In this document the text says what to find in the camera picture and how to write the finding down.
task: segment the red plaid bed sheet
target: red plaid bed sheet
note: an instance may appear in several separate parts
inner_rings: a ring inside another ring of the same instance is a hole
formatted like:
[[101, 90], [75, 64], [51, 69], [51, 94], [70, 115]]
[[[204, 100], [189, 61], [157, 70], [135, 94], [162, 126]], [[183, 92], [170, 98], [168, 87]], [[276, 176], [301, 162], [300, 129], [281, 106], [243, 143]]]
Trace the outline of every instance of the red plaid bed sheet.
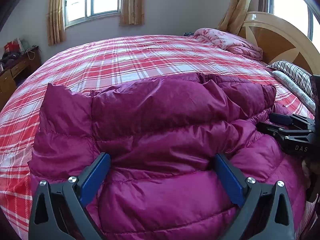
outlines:
[[193, 37], [136, 36], [98, 41], [60, 52], [34, 72], [0, 113], [0, 206], [22, 239], [28, 238], [32, 205], [27, 162], [48, 83], [89, 93], [113, 84], [186, 72], [238, 76], [274, 84], [276, 101], [293, 113], [312, 117], [278, 83], [264, 63], [218, 49]]

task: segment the red box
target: red box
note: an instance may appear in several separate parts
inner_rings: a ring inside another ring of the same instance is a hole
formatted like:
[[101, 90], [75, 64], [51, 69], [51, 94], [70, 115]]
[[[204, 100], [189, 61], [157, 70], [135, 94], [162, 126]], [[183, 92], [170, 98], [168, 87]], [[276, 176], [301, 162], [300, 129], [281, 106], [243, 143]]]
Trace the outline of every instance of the red box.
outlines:
[[8, 42], [5, 46], [4, 46], [4, 51], [5, 52], [12, 52], [12, 51], [19, 51], [20, 47], [18, 43], [15, 42]]

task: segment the pillow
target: pillow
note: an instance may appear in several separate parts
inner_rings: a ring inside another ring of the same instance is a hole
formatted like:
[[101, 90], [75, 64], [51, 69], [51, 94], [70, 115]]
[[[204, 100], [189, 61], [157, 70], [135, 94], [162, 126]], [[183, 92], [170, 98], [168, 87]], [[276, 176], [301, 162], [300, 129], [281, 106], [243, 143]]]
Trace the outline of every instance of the pillow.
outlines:
[[285, 73], [303, 92], [305, 92], [313, 100], [310, 83], [311, 74], [309, 72], [288, 61], [277, 61], [271, 65], [268, 65], [267, 67], [280, 70]]
[[292, 92], [313, 115], [316, 114], [316, 104], [314, 101], [308, 97], [308, 95], [306, 95], [305, 92], [303, 92], [286, 74], [278, 70], [273, 71], [272, 73], [275, 79]]

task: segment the purple puffer jacket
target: purple puffer jacket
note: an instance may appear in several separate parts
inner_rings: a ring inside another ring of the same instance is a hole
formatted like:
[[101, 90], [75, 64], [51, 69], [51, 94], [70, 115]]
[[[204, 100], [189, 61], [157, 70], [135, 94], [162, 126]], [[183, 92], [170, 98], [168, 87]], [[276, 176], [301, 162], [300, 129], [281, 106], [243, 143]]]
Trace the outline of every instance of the purple puffer jacket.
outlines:
[[48, 85], [29, 162], [33, 193], [78, 175], [100, 152], [111, 170], [87, 206], [108, 239], [216, 239], [233, 206], [214, 171], [225, 153], [245, 176], [288, 190], [295, 228], [305, 205], [301, 164], [257, 132], [276, 89], [229, 76], [189, 73], [111, 86], [90, 96]]

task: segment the bed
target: bed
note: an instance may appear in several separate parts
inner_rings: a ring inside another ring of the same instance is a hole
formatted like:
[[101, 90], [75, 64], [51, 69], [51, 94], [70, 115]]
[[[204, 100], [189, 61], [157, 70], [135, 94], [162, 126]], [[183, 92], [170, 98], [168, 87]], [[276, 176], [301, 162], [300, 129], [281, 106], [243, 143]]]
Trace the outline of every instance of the bed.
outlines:
[[[34, 72], [0, 113], [0, 206], [18, 235], [28, 239], [32, 196], [27, 162], [31, 160], [39, 109], [48, 83], [89, 94], [146, 77], [215, 73], [273, 84], [276, 101], [292, 113], [312, 118], [311, 112], [266, 67], [281, 59], [320, 74], [320, 54], [310, 40], [288, 22], [260, 12], [248, 13], [239, 36], [264, 50], [264, 62], [218, 49], [201, 38], [149, 35], [74, 47], [58, 53]], [[311, 221], [314, 209], [315, 203], [307, 203], [298, 235]]]

